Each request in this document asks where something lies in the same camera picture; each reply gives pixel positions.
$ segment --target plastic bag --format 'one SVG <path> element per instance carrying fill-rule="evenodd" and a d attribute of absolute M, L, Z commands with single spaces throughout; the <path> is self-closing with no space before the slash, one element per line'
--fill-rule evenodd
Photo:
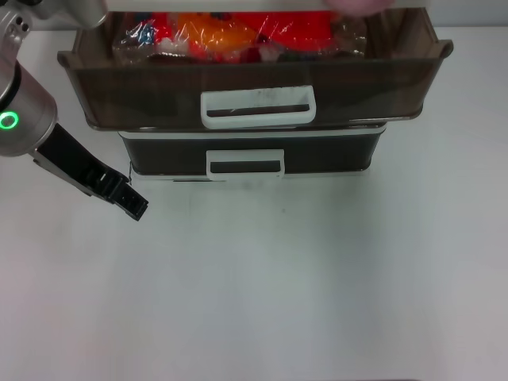
<path fill-rule="evenodd" d="M 127 13 L 113 50 L 122 63 L 151 56 L 219 63 L 362 56 L 363 21 L 334 12 Z"/>

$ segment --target brown translucent drawer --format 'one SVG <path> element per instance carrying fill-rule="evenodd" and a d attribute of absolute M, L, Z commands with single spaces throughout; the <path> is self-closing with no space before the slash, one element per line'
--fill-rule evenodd
<path fill-rule="evenodd" d="M 182 60 L 122 66 L 110 45 L 120 13 L 80 31 L 72 52 L 60 52 L 90 126 L 134 132 L 204 131 L 204 91 L 312 86 L 315 119 L 303 128 L 379 124 L 417 117 L 453 50 L 438 40 L 425 9 L 388 10 L 366 20 L 364 59 L 202 64 Z"/>

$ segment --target drawer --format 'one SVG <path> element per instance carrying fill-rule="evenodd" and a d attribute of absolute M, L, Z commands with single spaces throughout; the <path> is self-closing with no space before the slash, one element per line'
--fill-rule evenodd
<path fill-rule="evenodd" d="M 272 179 L 362 171 L 384 125 L 229 133 L 120 132 L 133 170 L 167 179 Z"/>
<path fill-rule="evenodd" d="M 111 13 L 99 28 L 78 32 L 72 52 L 58 55 L 88 123 L 101 130 L 204 131 L 203 94 L 304 87 L 311 89 L 315 110 L 306 118 L 289 119 L 289 126 L 320 129 L 411 119 L 420 114 L 453 50 L 451 41 L 437 39 L 425 9 L 396 9 L 366 20 L 364 59 L 243 64 L 152 60 L 126 67 L 110 49 L 120 17 Z M 227 103 L 222 106 L 228 109 Z M 280 127 L 275 119 L 272 124 L 265 115 L 259 127 Z"/>
<path fill-rule="evenodd" d="M 394 0 L 392 8 L 416 8 L 430 4 L 431 0 Z M 322 0 L 106 0 L 109 10 L 129 12 L 273 12 L 326 10 Z"/>

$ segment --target drawer handle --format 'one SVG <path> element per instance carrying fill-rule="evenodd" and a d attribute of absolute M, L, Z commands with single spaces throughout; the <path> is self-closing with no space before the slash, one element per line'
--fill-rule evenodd
<path fill-rule="evenodd" d="M 281 179 L 283 149 L 206 151 L 206 175 L 212 181 Z"/>
<path fill-rule="evenodd" d="M 301 125 L 316 117 L 312 86 L 206 91 L 201 120 L 208 129 L 250 129 Z"/>

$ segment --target closed drawer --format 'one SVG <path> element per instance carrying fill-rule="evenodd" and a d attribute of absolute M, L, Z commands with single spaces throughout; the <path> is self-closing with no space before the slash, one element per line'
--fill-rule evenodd
<path fill-rule="evenodd" d="M 235 133 L 120 132 L 133 169 L 170 179 L 258 179 L 362 171 L 384 125 Z"/>
<path fill-rule="evenodd" d="M 425 9 L 401 9 L 367 19 L 365 59 L 245 64 L 166 60 L 122 67 L 110 51 L 120 16 L 112 13 L 98 29 L 79 32 L 72 52 L 59 54 L 96 129 L 203 131 L 203 93 L 281 87 L 308 87 L 314 95 L 312 120 L 292 121 L 292 126 L 319 129 L 411 119 L 420 114 L 443 59 L 453 49 L 451 41 L 437 39 Z M 260 127 L 271 124 L 265 120 Z"/>

